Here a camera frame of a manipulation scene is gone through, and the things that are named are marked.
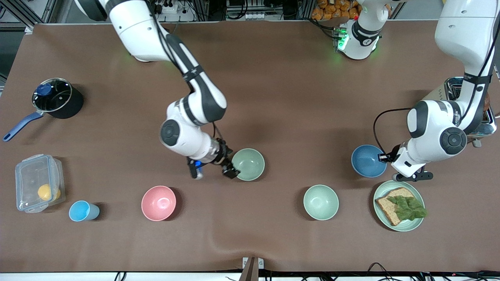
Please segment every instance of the saucepan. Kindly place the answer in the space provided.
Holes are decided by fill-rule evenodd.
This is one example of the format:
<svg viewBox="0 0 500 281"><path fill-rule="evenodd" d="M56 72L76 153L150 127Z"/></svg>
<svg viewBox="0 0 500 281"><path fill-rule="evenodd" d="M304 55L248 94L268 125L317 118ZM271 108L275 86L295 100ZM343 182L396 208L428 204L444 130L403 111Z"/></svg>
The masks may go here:
<svg viewBox="0 0 500 281"><path fill-rule="evenodd" d="M4 137L8 142L29 122L42 118L46 113L58 119L66 119L77 114L84 105L84 96L68 81L51 78L43 81L34 91L31 103L35 112L24 117Z"/></svg>

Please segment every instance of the pink bowl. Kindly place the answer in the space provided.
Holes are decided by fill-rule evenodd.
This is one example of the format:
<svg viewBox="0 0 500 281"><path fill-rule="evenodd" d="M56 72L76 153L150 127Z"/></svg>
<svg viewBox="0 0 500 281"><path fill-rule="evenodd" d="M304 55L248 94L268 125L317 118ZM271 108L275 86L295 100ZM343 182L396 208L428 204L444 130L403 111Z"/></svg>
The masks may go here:
<svg viewBox="0 0 500 281"><path fill-rule="evenodd" d="M144 194L140 208L146 218L154 222L159 222L172 215L176 208L176 203L176 195L172 189L158 185Z"/></svg>

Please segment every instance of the brown tabletop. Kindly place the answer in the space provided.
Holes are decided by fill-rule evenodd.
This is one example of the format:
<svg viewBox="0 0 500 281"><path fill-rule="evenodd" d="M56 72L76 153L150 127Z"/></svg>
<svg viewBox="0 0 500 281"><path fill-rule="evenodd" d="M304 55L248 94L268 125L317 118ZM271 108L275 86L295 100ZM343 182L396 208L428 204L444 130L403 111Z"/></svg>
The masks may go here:
<svg viewBox="0 0 500 281"><path fill-rule="evenodd" d="M388 22L377 50L353 61L308 22L179 25L175 34L227 98L217 125L229 146L265 157L263 176L242 182L213 165L193 180L186 159L160 143L167 106L189 92L171 63L138 62L111 25L37 25L0 99L0 132L34 110L31 94L48 78L73 83L85 104L75 117L46 116L0 143L0 271L212 271L241 267L250 255L273 271L365 271L373 262L390 271L498 270L500 134L427 166L434 179L413 185L429 215L410 232L391 231L374 215L374 188L394 169L368 179L351 167L354 148L375 144L378 113L410 107L463 74L436 46L435 27ZM489 89L500 109L497 79ZM379 121L387 150L409 137L406 113ZM67 199L28 214L16 209L14 168L35 154L62 161ZM303 209L316 184L338 194L330 220ZM168 221L141 212L156 185L177 195ZM101 217L72 222L78 200L99 203Z"/></svg>

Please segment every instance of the black circular joint cap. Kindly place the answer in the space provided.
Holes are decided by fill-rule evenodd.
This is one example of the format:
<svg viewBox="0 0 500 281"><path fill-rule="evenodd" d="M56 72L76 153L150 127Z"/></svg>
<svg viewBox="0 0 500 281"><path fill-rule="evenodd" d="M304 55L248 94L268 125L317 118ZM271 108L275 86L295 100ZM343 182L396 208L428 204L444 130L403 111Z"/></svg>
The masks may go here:
<svg viewBox="0 0 500 281"><path fill-rule="evenodd" d="M467 135L457 127L450 127L442 132L440 144L447 154L456 155L466 147Z"/></svg>
<svg viewBox="0 0 500 281"><path fill-rule="evenodd" d="M161 126L160 137L167 146L172 147L177 144L180 132L179 123L174 120L167 120Z"/></svg>

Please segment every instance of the toast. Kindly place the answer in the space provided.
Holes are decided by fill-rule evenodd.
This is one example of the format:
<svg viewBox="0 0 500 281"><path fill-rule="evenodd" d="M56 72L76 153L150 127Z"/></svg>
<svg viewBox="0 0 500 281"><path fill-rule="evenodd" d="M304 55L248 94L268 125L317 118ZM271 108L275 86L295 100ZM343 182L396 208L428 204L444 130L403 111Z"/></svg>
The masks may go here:
<svg viewBox="0 0 500 281"><path fill-rule="evenodd" d="M386 196L381 197L376 200L376 203L382 209L387 219L390 221L390 224L393 226L397 226L401 223L398 215L396 214L396 204L392 203L387 199L387 197L395 197L395 196L403 196L403 197L415 197L413 193L411 193L408 189L404 187L396 188L387 193Z"/></svg>

